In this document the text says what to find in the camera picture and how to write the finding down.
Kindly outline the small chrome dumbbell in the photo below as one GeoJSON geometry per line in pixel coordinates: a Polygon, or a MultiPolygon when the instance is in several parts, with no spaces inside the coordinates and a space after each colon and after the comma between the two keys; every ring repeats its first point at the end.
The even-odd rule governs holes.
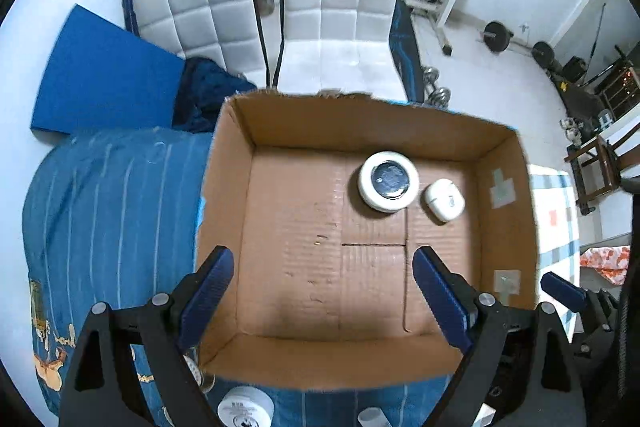
{"type": "Polygon", "coordinates": [[[439,70],[435,67],[423,67],[424,103],[429,106],[447,109],[451,92],[437,83],[439,70]]]}

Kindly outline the dark blue crumpled cloth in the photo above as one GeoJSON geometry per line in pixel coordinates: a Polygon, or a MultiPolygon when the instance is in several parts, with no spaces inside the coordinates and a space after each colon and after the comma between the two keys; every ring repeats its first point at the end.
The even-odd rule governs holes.
{"type": "Polygon", "coordinates": [[[254,90],[255,83],[230,74],[213,60],[190,57],[182,70],[171,128],[190,133],[213,132],[224,102],[254,90]]]}

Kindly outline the open cardboard box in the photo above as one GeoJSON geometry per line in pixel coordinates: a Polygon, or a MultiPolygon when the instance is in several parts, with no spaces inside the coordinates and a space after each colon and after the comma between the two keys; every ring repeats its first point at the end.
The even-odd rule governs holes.
{"type": "Polygon", "coordinates": [[[511,305],[537,302],[527,161],[501,124],[364,95],[237,95],[222,106],[202,194],[198,257],[219,245],[234,257],[200,343],[201,367],[219,378],[338,390],[452,373],[459,352],[413,278],[424,245],[480,291],[518,272],[511,305]],[[422,202],[370,208],[358,172],[383,150],[408,157],[421,186],[454,181],[462,215],[441,225],[422,202]]]}

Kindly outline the floor barbell black plates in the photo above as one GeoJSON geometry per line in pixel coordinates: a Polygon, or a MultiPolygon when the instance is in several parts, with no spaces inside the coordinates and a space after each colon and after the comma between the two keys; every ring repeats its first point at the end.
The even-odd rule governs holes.
{"type": "Polygon", "coordinates": [[[555,60],[554,51],[548,43],[538,41],[530,44],[524,38],[515,37],[514,32],[498,20],[487,23],[480,34],[485,46],[493,54],[501,54],[516,46],[519,50],[527,51],[542,69],[549,69],[555,60]]]}

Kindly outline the left white quilted chair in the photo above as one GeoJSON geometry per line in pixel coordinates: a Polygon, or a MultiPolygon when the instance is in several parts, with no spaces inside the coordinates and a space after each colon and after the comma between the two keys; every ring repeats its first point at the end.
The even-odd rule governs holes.
{"type": "Polygon", "coordinates": [[[139,36],[182,58],[206,57],[259,88],[269,65],[256,0],[132,0],[139,36]]]}

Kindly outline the white teal spray bottle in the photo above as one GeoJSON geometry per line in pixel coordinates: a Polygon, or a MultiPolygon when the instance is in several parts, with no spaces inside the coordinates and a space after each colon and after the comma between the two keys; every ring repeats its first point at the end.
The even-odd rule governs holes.
{"type": "Polygon", "coordinates": [[[390,427],[390,422],[379,407],[367,407],[360,411],[357,421],[361,427],[390,427]]]}

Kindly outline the white quilted chair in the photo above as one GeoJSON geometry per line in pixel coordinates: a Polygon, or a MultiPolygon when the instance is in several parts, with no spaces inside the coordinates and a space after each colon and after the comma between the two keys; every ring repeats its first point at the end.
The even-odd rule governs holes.
{"type": "Polygon", "coordinates": [[[256,0],[132,0],[139,36],[182,58],[206,57],[259,88],[269,65],[256,0]]]}
{"type": "Polygon", "coordinates": [[[405,103],[390,52],[397,0],[281,0],[274,85],[287,94],[363,93],[405,103]]]}

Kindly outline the white purifying cream jar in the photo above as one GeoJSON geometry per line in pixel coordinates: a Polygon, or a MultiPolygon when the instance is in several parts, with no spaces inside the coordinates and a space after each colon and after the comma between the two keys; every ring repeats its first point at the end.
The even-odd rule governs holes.
{"type": "Polygon", "coordinates": [[[271,427],[274,403],[264,391],[250,386],[230,389],[217,407],[226,427],[271,427]]]}

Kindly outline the orange white patterned cloth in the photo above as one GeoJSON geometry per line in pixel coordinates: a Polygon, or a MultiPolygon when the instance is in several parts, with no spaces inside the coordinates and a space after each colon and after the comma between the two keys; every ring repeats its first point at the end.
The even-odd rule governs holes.
{"type": "Polygon", "coordinates": [[[622,286],[629,265],[630,246],[588,248],[580,255],[580,266],[596,271],[608,283],[622,286]]]}

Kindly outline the plaid checked blanket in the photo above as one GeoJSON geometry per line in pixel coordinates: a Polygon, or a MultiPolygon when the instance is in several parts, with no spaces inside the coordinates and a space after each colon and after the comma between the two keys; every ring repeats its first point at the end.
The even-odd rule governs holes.
{"type": "Polygon", "coordinates": [[[575,332],[577,314],[541,289],[541,277],[553,272],[580,286],[580,240],[576,194],[570,174],[550,167],[527,166],[537,228],[536,297],[555,306],[568,340],[575,332]]]}

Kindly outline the dark wooden chair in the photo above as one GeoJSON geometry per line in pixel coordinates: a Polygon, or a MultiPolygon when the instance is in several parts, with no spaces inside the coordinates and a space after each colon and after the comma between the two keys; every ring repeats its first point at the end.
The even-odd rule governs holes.
{"type": "Polygon", "coordinates": [[[570,145],[564,161],[574,176],[576,206],[582,216],[596,210],[597,200],[620,188],[620,148],[623,140],[610,141],[596,136],[584,146],[570,145]]]}

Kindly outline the blue foam wedge cushion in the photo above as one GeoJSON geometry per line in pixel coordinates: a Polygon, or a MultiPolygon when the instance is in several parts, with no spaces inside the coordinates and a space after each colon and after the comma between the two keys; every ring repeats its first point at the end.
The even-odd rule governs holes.
{"type": "Polygon", "coordinates": [[[75,5],[44,70],[30,127],[169,128],[184,61],[75,5]]]}

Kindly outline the right white quilted chair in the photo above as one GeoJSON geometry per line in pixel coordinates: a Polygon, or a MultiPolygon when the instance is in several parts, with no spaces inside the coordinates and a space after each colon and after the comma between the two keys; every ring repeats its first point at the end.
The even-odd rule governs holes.
{"type": "Polygon", "coordinates": [[[281,0],[274,85],[287,94],[363,93],[405,103],[390,52],[397,0],[281,0]]]}

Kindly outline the blue striped bedspread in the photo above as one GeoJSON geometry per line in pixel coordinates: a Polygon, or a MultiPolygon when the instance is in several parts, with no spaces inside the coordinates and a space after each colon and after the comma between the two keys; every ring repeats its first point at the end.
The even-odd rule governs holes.
{"type": "Polygon", "coordinates": [[[361,156],[255,147],[239,194],[215,209],[212,136],[168,129],[81,133],[44,158],[23,209],[38,381],[57,412],[81,325],[99,301],[141,306],[198,265],[198,234],[238,215],[234,277],[200,357],[235,340],[359,349],[402,336],[405,244],[367,239],[361,156]]]}

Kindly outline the white round jar dark lid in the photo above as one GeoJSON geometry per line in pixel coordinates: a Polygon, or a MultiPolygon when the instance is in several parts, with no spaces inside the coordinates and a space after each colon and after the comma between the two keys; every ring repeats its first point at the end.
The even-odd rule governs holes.
{"type": "Polygon", "coordinates": [[[390,150],[369,156],[358,172],[358,192],[370,208],[395,213],[411,205],[420,192],[420,178],[413,162],[390,150]]]}

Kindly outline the white oval earbud case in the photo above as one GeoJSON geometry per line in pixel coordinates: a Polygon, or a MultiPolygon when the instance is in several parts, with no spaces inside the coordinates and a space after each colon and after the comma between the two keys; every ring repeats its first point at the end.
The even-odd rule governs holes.
{"type": "Polygon", "coordinates": [[[435,218],[447,223],[459,218],[465,210],[465,199],[454,181],[440,178],[431,183],[424,191],[426,207],[435,218]]]}

